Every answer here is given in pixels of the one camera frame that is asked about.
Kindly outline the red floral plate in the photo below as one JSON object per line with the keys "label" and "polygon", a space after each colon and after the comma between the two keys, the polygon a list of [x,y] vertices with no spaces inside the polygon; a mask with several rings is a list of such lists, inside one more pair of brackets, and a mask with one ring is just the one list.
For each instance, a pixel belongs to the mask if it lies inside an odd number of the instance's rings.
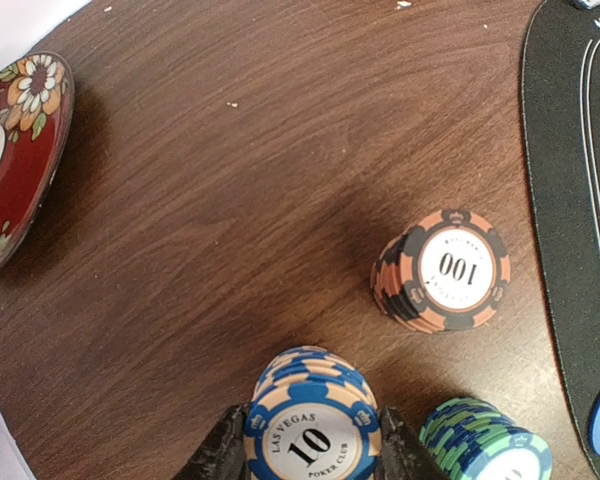
{"label": "red floral plate", "polygon": [[71,125],[75,88],[59,55],[36,52],[0,71],[0,268],[27,235],[53,182]]}

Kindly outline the orange black 100 chip stack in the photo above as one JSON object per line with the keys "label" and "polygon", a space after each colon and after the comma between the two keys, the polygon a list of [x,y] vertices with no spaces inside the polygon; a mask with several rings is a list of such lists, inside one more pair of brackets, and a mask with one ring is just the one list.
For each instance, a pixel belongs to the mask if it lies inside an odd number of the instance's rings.
{"label": "orange black 100 chip stack", "polygon": [[411,332],[442,334],[490,321],[511,282],[508,250],[484,217],[441,209],[392,239],[370,269],[381,312]]}

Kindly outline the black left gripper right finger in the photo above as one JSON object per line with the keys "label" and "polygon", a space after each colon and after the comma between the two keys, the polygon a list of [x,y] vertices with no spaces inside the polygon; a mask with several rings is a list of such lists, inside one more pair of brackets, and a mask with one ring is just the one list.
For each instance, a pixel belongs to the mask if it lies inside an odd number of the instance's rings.
{"label": "black left gripper right finger", "polygon": [[449,479],[397,409],[383,407],[379,419],[382,451],[377,462],[378,479]]}

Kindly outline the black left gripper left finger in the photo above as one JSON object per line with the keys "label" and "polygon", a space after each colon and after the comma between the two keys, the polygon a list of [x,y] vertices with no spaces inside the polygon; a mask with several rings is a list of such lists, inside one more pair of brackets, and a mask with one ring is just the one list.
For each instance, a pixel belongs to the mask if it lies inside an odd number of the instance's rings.
{"label": "black left gripper left finger", "polygon": [[249,479],[250,473],[243,443],[248,407],[249,404],[228,407],[172,479]]}

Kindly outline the blue white 10 chip stack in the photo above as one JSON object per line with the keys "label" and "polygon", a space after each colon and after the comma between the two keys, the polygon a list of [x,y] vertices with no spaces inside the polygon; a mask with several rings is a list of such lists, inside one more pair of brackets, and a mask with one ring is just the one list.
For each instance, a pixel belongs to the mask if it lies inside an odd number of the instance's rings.
{"label": "blue white 10 chip stack", "polygon": [[251,479],[373,479],[382,449],[375,396],[338,355],[288,349],[256,384],[244,448]]}

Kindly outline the round black poker mat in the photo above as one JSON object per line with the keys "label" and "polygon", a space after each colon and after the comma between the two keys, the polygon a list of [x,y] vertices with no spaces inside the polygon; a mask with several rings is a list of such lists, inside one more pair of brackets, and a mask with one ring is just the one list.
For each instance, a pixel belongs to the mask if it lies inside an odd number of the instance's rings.
{"label": "round black poker mat", "polygon": [[600,1],[545,1],[527,30],[521,99],[541,269],[583,451],[600,393]]}

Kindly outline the green blue chip stack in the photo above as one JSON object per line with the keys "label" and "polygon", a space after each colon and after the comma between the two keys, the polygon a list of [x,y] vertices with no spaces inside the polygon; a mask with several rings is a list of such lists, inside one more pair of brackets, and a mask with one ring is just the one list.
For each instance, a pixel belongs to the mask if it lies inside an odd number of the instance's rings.
{"label": "green blue chip stack", "polygon": [[456,397],[439,405],[420,429],[419,440],[451,479],[551,478],[547,442],[477,398]]}

